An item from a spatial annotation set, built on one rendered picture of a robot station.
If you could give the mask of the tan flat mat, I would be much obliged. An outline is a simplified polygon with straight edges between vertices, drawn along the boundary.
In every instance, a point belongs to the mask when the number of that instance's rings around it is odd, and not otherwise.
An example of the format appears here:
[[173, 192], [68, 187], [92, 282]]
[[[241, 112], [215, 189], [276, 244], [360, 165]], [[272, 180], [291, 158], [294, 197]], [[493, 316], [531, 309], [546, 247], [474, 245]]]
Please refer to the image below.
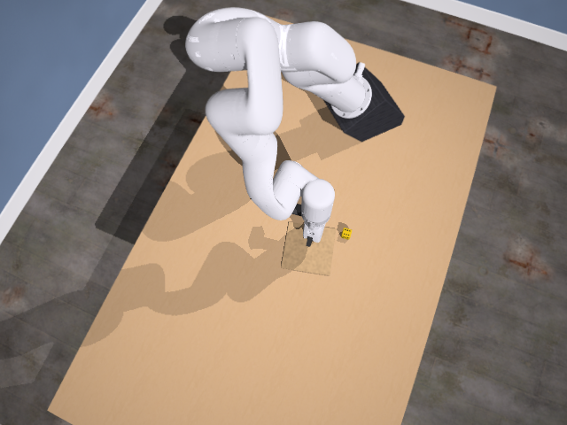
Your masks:
[[281, 268], [330, 275], [335, 228], [324, 228], [319, 243], [308, 247], [303, 237], [304, 224], [289, 222]]

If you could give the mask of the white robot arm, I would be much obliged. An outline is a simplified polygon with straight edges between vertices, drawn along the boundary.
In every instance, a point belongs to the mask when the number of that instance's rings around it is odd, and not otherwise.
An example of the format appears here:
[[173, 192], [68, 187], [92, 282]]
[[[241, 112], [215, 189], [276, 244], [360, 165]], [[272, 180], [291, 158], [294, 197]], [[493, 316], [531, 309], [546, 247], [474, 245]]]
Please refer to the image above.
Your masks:
[[248, 88], [213, 94], [206, 103], [206, 118], [242, 159], [250, 199], [275, 220], [295, 214], [311, 230], [326, 223], [335, 199], [329, 182], [291, 160], [279, 166], [273, 179], [277, 155], [273, 133], [283, 117], [281, 72], [292, 72], [282, 73], [285, 80], [331, 104], [338, 116], [355, 118], [368, 108], [372, 92], [362, 77], [365, 64], [359, 63], [355, 73], [351, 45], [322, 22], [282, 25], [259, 12], [233, 7], [198, 19], [185, 49], [194, 64], [208, 71], [247, 68]]

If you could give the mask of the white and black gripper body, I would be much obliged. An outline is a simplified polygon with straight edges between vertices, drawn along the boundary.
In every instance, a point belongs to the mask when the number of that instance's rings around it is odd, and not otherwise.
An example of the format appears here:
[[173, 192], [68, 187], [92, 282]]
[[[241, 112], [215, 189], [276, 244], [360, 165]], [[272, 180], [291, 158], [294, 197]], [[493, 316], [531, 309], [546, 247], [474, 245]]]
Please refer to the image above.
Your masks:
[[322, 232], [324, 230], [326, 223], [324, 223], [321, 226], [314, 227], [314, 230], [311, 230], [311, 229], [308, 229], [308, 224], [304, 221], [304, 228], [303, 228], [304, 239], [307, 238], [308, 236], [310, 236], [310, 237], [313, 237], [314, 242], [319, 243], [321, 241]]

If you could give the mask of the yellow die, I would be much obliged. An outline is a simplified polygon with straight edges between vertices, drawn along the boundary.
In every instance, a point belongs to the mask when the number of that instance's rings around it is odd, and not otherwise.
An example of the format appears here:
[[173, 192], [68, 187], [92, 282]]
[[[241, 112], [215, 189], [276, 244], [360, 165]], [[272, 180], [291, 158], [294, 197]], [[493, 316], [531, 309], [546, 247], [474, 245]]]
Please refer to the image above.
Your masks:
[[351, 236], [351, 233], [352, 233], [352, 230], [351, 230], [351, 229], [349, 229], [349, 228], [343, 228], [343, 232], [342, 232], [341, 238], [345, 238], [345, 239], [349, 240], [349, 239], [350, 239], [350, 236]]

